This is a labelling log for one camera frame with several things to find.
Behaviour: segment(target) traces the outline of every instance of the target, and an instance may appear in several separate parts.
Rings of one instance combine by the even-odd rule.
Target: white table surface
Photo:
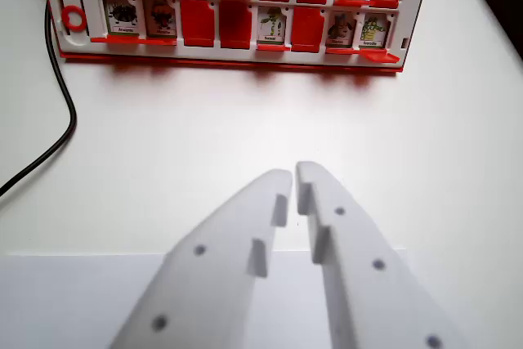
[[[44,0],[1,0],[0,183],[69,115]],[[164,253],[270,168],[336,174],[471,347],[523,341],[523,63],[483,0],[423,0],[397,76],[61,62],[73,140],[0,200],[0,253]],[[306,249],[291,209],[277,249]]]

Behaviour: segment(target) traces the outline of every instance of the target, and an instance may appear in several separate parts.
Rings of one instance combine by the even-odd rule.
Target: screw hole
[[[431,335],[430,337],[427,338],[427,345],[428,345],[428,347],[433,347],[436,349],[443,347],[441,340],[436,335]]]
[[[373,262],[373,267],[374,267],[376,270],[385,270],[385,262],[382,261],[381,259],[376,259],[376,260],[374,260],[374,262]]]
[[[206,251],[207,251],[207,247],[205,247],[202,244],[197,245],[196,247],[194,247],[194,255],[196,255],[198,257],[201,256],[201,255],[204,255]]]
[[[162,331],[167,327],[167,317],[165,315],[158,315],[153,319],[152,324],[154,331]]]

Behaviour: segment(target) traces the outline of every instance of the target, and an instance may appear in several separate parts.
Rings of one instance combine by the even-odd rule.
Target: character card
[[[138,35],[136,7],[128,0],[104,0],[104,8],[110,34]]]
[[[167,0],[144,0],[145,26],[150,37],[177,36],[174,8]]]
[[[361,30],[361,48],[383,48],[390,23],[385,14],[367,14]]]
[[[283,44],[285,41],[285,21],[279,7],[258,8],[258,42],[264,44]]]
[[[352,47],[355,27],[356,21],[350,12],[333,12],[325,46],[337,48]]]

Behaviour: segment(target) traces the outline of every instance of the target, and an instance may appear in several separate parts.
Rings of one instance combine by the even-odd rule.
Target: red plastic frame
[[[73,25],[71,24],[71,20],[69,18],[69,14],[73,12],[75,14],[78,14],[80,16],[81,22],[80,25]],[[87,27],[87,17],[85,16],[85,12],[78,7],[74,5],[65,6],[62,9],[62,22],[64,23],[64,26],[73,31],[73,32],[82,32]]]
[[[85,61],[111,61],[122,63],[151,63],[154,65],[187,65],[187,66],[202,66],[202,67],[229,67],[234,69],[242,68],[258,68],[258,69],[282,69],[291,71],[352,71],[360,72],[362,74],[395,74],[403,71],[403,67],[385,68],[385,67],[349,67],[344,65],[299,65],[299,64],[283,64],[283,63],[266,63],[256,61],[235,61],[235,60],[199,60],[199,59],[170,59],[167,57],[147,57],[147,56],[125,56],[125,55],[88,55],[83,53],[69,53],[60,51],[60,56],[71,60],[85,60]]]

